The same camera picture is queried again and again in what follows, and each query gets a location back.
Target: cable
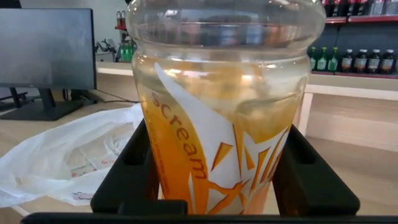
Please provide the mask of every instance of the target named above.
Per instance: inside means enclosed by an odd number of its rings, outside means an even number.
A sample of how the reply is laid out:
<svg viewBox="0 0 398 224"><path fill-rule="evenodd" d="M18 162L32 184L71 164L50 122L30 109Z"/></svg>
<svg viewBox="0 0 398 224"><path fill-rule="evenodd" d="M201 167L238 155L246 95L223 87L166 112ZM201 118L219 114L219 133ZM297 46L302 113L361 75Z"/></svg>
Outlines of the cable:
<svg viewBox="0 0 398 224"><path fill-rule="evenodd" d="M139 103L138 101L126 101L126 100L108 100L102 101L102 103Z"/></svg>
<svg viewBox="0 0 398 224"><path fill-rule="evenodd" d="M102 93L107 94L107 95L109 95L109 96L113 96L113 97L116 97L116 98L121 99L121 100L103 101L103 103L115 103L115 102L140 103L140 101L128 100L128 99L126 99L126 98L123 98L123 97L120 97L120 96L116 96L116 95L111 94L111 93L107 93L107 92L105 92L105 91L103 91L103 90L96 90L96 91L99 91L99 92L102 92Z"/></svg>

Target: computer monitor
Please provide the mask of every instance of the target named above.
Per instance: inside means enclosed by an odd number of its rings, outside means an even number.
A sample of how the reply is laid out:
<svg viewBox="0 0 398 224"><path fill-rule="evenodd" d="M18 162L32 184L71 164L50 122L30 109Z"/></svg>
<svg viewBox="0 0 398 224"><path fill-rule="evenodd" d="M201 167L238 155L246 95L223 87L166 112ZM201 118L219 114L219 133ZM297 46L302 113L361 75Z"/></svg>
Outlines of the computer monitor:
<svg viewBox="0 0 398 224"><path fill-rule="evenodd" d="M0 119L53 121L83 106L50 89L96 88L93 33L91 9L0 9L0 87L38 88L42 99Z"/></svg>

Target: monitor stand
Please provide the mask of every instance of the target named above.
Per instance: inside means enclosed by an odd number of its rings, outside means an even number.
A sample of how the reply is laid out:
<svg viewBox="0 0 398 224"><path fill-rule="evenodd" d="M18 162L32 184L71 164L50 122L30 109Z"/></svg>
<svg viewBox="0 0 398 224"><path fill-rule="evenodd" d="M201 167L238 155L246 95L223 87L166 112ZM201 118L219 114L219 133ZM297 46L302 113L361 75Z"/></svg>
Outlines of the monitor stand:
<svg viewBox="0 0 398 224"><path fill-rule="evenodd" d="M0 115L0 119L10 119L19 121L56 121L63 116L74 112L83 106L83 101L55 102L50 89L40 89L39 93L42 101L21 106L16 95L16 91L11 90L17 109L6 114Z"/></svg>

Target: bottle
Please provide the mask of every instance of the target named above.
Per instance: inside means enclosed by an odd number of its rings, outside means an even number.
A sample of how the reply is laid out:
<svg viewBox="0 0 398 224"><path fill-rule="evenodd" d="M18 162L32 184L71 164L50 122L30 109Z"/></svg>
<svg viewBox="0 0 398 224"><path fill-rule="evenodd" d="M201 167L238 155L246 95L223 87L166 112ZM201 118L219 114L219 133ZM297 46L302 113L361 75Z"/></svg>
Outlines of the bottle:
<svg viewBox="0 0 398 224"><path fill-rule="evenodd" d="M130 40L129 41L129 43L128 43L128 52L129 52L129 58L128 58L128 61L129 62L131 62L131 60L132 60L132 41Z"/></svg>
<svg viewBox="0 0 398 224"><path fill-rule="evenodd" d="M322 54L317 61L317 70L318 71L325 71L326 69L326 47L322 47Z"/></svg>
<svg viewBox="0 0 398 224"><path fill-rule="evenodd" d="M381 60L380 73L391 74L393 64L394 64L394 50L388 49L387 52L383 55L383 59Z"/></svg>
<svg viewBox="0 0 398 224"><path fill-rule="evenodd" d="M351 72L351 67L353 64L353 50L347 49L343 58L341 59L341 71L342 72Z"/></svg>
<svg viewBox="0 0 398 224"><path fill-rule="evenodd" d="M365 16L368 14L369 9L369 1L368 0L359 0L359 7L357 16Z"/></svg>
<svg viewBox="0 0 398 224"><path fill-rule="evenodd" d="M373 53L369 56L369 62L368 62L368 73L370 74L376 74L379 73L379 65L380 65L380 50L379 49L374 49Z"/></svg>
<svg viewBox="0 0 398 224"><path fill-rule="evenodd" d="M315 47L311 47L311 51L310 51L310 54L309 54L309 56L310 56L310 61L311 61L311 70L315 70L315 65L317 64L317 60L315 59L315 50L316 50L316 48Z"/></svg>
<svg viewBox="0 0 398 224"><path fill-rule="evenodd" d="M126 26L126 12L125 12L125 10L123 10L122 14L121 14L121 26L122 27Z"/></svg>
<svg viewBox="0 0 398 224"><path fill-rule="evenodd" d="M117 25L120 27L123 25L122 22L122 13L120 12L120 10L117 11L116 13L116 21L117 21Z"/></svg>
<svg viewBox="0 0 398 224"><path fill-rule="evenodd" d="M383 5L384 5L384 0L373 0L369 10L369 15L380 16L383 12Z"/></svg>
<svg viewBox="0 0 398 224"><path fill-rule="evenodd" d="M322 0L323 7L325 8L326 17L331 17L331 0Z"/></svg>
<svg viewBox="0 0 398 224"><path fill-rule="evenodd" d="M337 47L333 48L333 55L328 61L328 71L335 72L337 70L338 60L337 60Z"/></svg>
<svg viewBox="0 0 398 224"><path fill-rule="evenodd" d="M340 17L340 16L345 16L344 11L345 11L345 0L333 0L333 5L332 5L332 17Z"/></svg>
<svg viewBox="0 0 398 224"><path fill-rule="evenodd" d="M356 16L358 14L360 0L348 0L347 16Z"/></svg>
<svg viewBox="0 0 398 224"><path fill-rule="evenodd" d="M126 11L164 197L186 201L189 214L263 213L311 72L303 49L322 33L325 10L307 0L167 2L132 1ZM192 2L195 13L162 15ZM253 25L261 41L248 38Z"/></svg>
<svg viewBox="0 0 398 224"><path fill-rule="evenodd" d="M398 15L398 0L387 0L385 15Z"/></svg>
<svg viewBox="0 0 398 224"><path fill-rule="evenodd" d="M124 42L122 42L120 44L120 58L121 58L122 62L127 61L127 58L126 58L126 47L125 47L125 43Z"/></svg>
<svg viewBox="0 0 398 224"><path fill-rule="evenodd" d="M365 49L359 50L359 53L355 56L354 62L354 71L356 73L365 73L366 62L368 61L368 56L366 55L368 52Z"/></svg>

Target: clear plastic cup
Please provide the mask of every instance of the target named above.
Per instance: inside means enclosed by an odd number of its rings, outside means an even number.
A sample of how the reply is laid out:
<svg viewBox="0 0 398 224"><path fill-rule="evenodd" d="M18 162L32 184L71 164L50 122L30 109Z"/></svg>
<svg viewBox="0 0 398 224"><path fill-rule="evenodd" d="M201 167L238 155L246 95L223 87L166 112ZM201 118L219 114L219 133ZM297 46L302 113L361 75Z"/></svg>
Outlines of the clear plastic cup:
<svg viewBox="0 0 398 224"><path fill-rule="evenodd" d="M135 0L127 29L166 199L262 213L325 10L309 0Z"/></svg>

